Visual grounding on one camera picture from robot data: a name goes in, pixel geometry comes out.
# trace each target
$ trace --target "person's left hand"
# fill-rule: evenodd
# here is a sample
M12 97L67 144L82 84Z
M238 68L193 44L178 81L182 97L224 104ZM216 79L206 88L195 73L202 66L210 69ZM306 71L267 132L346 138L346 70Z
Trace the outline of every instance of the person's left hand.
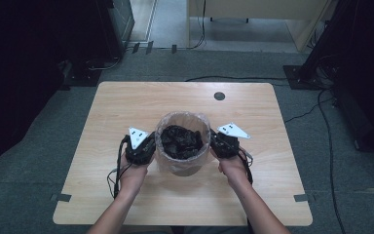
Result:
M121 171L120 174L120 184L121 188L120 191L130 192L132 195L138 194L139 190L141 189L141 185L145 179L145 176L148 173L148 166L154 160L154 155L151 158L151 161L147 165L137 166L137 165L130 165L126 159L126 153L123 153L121 156Z

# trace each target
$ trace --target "black cable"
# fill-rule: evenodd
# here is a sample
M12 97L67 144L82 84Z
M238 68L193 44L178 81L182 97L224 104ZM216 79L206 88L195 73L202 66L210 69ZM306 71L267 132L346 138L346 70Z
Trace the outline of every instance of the black cable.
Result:
M120 170L121 170L121 151L123 150L124 143L128 142L130 136L125 135L123 140L121 140L120 148L118 149L118 157L117 157L117 174L115 177L115 184L114 184L114 198L117 197L118 192L120 191L118 185L120 180Z
M203 44L203 42L206 40L205 16L206 16L206 0L205 0L205 2L203 4L203 16L202 16L202 25L201 25L201 27L202 27L202 36L200 37L200 40L199 40L199 42L197 43L196 46L194 46L192 48L187 48L187 49L194 50L194 49L200 47Z
M318 42L318 38L317 38L317 32L318 32L318 29L315 28L315 34L314 34L314 46L316 45L316 43Z
M314 67L318 67L325 59L339 57L339 56L345 54L351 48L351 45L353 44L353 41L354 41L356 17L357 17L357 12L358 12L358 8L359 8L359 2L360 2L360 0L357 0L357 2L356 2L354 21L353 21L352 32L351 32L351 38L349 40L347 48L344 51L342 51L341 53L336 53L336 54L333 54L333 55L323 56L323 57L319 58L317 60L317 62L315 62Z
M127 167L120 173L119 178L121 178L121 176L123 176L123 173L126 172L131 166L132 166L132 163L128 164Z
M111 171L111 172L108 174L108 176L107 176L108 187L109 187L109 189L110 189L111 197L113 197L113 198L114 198L114 194L113 194L112 189L111 189L110 181L114 184L114 186L115 186L115 182L110 178L110 176L111 176L111 174L113 174L113 173L115 173L115 172L117 172L117 169L114 169L113 171Z
M330 126L329 126L329 122L327 120L327 117L326 115L324 114L323 110L321 109L321 102L320 102L320 96L327 90L323 90L321 91L319 94L318 94L318 108L320 109L320 112L321 112L321 115L323 116L323 119L324 119L324 122L326 123L326 128L327 128L327 135L328 135L328 138L329 138L329 161L330 161L330 165L329 165L329 168L330 168L330 190L331 190L331 193L332 193L332 201L333 201L333 208L335 210L335 214L336 214L336 217L338 219L338 222L339 222L339 226L341 228L341 231L343 234L345 234L345 228L343 226L343 223L342 223L342 220L341 220L341 217L339 216L339 210L338 210L338 205L337 205L337 202L336 202L336 195L335 195L335 186L334 186L334 181L333 181L333 143L332 143L332 134L330 132Z
M242 148L239 148L239 150L242 152L242 154L244 156L244 158L242 158L242 156L238 152L238 157L242 160L243 166L244 166L245 171L247 173L247 180L250 184L253 184L253 175L251 174L251 170L250 170L250 166L253 164L253 159L251 159L251 164L249 164L248 160L247 160L247 155L245 153L245 150L243 150ZM248 220L248 218L247 218L247 229L248 229L249 234L254 234L253 227L251 226L250 220Z
M120 58L114 58L116 61L114 61L114 64L110 65L110 66L107 66L107 67L88 67L87 69L88 70L108 70L108 69L111 69L113 68L114 66L116 66L118 64L118 62L121 61Z
M245 156L245 160L246 160L246 162L247 162L247 165L248 165L249 167L251 167L251 165L253 165L253 158L251 157L251 158L250 158L251 161L248 162L247 152L246 152L244 149L242 149L242 148L239 148L239 150L240 150L240 151L242 152L242 154Z
M328 98L328 99L326 99L326 100L323 100L323 101L321 101L320 103L327 102L327 101L329 101L329 100L331 100L331 99L333 99L333 97ZM312 109L309 110L308 112L306 112L306 113L304 113L304 114L302 114L302 115L294 116L294 117L292 117L292 118L290 118L290 119L284 121L284 123L288 123L288 122L290 122L290 121L292 121L292 120L294 120L294 119L302 118L302 117L304 117L304 116L306 116L306 115L312 113L312 111L314 111L314 109L315 109L317 106L318 106L318 104L314 105L314 106L312 107Z
M190 79L185 80L184 82L202 80L202 79L207 79L207 78L220 78L220 79L232 79L232 80L288 80L287 78L233 77L233 76L208 75L208 76L200 76L200 77L190 78Z

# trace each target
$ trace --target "forearm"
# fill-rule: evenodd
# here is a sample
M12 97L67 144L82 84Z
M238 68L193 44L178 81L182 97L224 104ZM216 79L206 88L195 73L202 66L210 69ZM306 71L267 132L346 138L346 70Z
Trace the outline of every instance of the forearm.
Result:
M290 233L276 218L250 183L240 182L232 187L242 203L254 233Z
M134 192L120 191L88 233L119 233L135 196Z

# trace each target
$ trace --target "clear plastic container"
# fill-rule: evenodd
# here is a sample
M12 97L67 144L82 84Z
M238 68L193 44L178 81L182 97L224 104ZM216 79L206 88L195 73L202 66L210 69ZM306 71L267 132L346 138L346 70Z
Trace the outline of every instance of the clear plastic container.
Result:
M168 156L162 143L163 130L171 125L181 126L193 132L199 131L202 136L203 147L197 155L185 160L173 159ZM156 160L160 172L171 172L176 176L191 176L208 162L208 151L210 146L210 123L202 113L188 111L171 112L167 114L157 125L155 135L157 145Z

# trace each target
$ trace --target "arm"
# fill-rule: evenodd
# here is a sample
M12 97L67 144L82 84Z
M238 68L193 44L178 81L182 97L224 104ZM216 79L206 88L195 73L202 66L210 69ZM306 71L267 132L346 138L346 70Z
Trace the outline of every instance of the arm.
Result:
M121 159L121 165L128 164L125 154L123 154ZM123 173L120 179L120 192L88 233L119 233L127 213L147 175L147 167L148 165L131 166Z
M290 233L248 182L239 156L219 161L219 171L226 175L230 186L241 201L254 233Z

